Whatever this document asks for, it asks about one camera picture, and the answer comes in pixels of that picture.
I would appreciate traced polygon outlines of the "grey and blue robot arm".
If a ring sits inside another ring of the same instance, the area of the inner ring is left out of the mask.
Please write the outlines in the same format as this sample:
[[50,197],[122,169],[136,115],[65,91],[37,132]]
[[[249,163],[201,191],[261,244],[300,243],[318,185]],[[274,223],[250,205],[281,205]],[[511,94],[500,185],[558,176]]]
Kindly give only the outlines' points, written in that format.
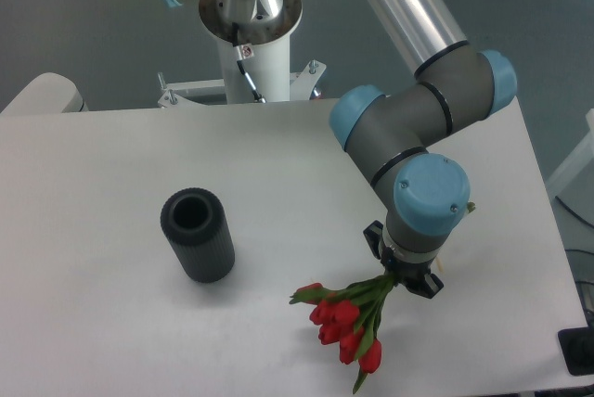
[[[333,107],[329,125],[386,208],[385,221],[365,232],[374,256],[408,291],[432,298],[443,285],[431,266],[466,214],[470,184],[458,164],[429,147],[507,107],[517,77],[500,53],[469,45],[443,0],[368,2],[415,82],[396,96],[354,88]],[[302,0],[200,0],[199,13],[218,45],[228,103],[312,94],[319,66],[296,76],[289,69]]]

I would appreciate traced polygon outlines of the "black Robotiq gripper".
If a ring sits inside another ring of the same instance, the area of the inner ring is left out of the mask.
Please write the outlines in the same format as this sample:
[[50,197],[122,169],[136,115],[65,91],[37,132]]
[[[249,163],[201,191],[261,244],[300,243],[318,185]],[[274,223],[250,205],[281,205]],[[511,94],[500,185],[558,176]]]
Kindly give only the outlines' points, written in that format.
[[372,255],[384,266],[387,272],[397,274],[408,292],[432,299],[443,288],[444,283],[431,273],[431,266],[439,250],[425,253],[405,250],[397,244],[388,244],[382,237],[383,224],[373,221],[368,225],[363,235],[368,243]]

